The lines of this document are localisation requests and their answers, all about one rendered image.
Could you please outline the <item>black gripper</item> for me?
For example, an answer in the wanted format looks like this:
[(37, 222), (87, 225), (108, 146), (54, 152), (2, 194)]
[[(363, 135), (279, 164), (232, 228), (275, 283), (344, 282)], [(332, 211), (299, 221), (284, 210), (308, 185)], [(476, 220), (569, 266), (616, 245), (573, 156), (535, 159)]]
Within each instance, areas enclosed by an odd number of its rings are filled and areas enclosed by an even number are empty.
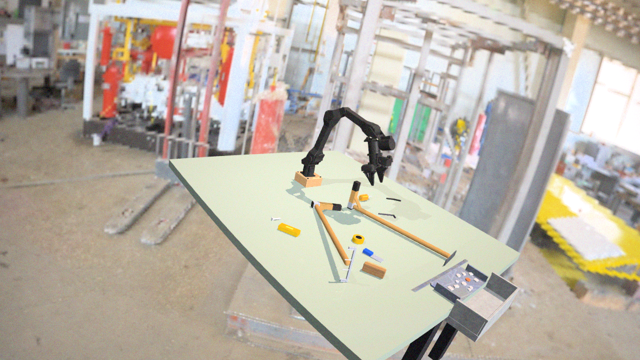
[(378, 179), (380, 181), (380, 183), (383, 182), (383, 178), (384, 178), (384, 174), (387, 170), (388, 167), (379, 164), (376, 165), (376, 157), (381, 157), (381, 155), (383, 155), (383, 153), (381, 152), (381, 150), (379, 151), (375, 151), (375, 152), (368, 152), (366, 154), (367, 157), (369, 157), (369, 162), (368, 164), (364, 164), (361, 166), (361, 171), (362, 173), (365, 174), (366, 178), (368, 178), (371, 186), (374, 186), (375, 183), (375, 173), (377, 173)]

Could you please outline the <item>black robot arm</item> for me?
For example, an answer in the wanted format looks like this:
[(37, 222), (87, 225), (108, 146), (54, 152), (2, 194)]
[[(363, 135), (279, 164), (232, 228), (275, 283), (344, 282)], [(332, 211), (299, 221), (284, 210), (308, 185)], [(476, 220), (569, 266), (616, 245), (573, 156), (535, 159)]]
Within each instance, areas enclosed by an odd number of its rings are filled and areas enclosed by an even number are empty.
[[(362, 132), (366, 134), (366, 139), (364, 142), (368, 142), (368, 152), (376, 152), (376, 151), (391, 151), (395, 149), (396, 142), (393, 139), (393, 136), (386, 136), (381, 127), (371, 121), (367, 121), (358, 115), (356, 112), (352, 111), (350, 107), (341, 107), (335, 110), (328, 110), (325, 112), (323, 117), (323, 126), (321, 132), (318, 135), (317, 141), (315, 142), (314, 147), (307, 153), (305, 158), (302, 158), (301, 163), (304, 165), (302, 171), (300, 173), (304, 175), (304, 177), (316, 177), (314, 175), (315, 166), (323, 161), (323, 157), (325, 154), (323, 153), (323, 148), (329, 139), (330, 132), (333, 127), (338, 124), (338, 121), (342, 117), (347, 117), (349, 120), (358, 125)], [(377, 140), (378, 139), (378, 140)], [(391, 166), (393, 162), (393, 157), (391, 155), (387, 155), (384, 157), (381, 155), (379, 157), (376, 155), (375, 164), (378, 166), (378, 163), (383, 166)]]

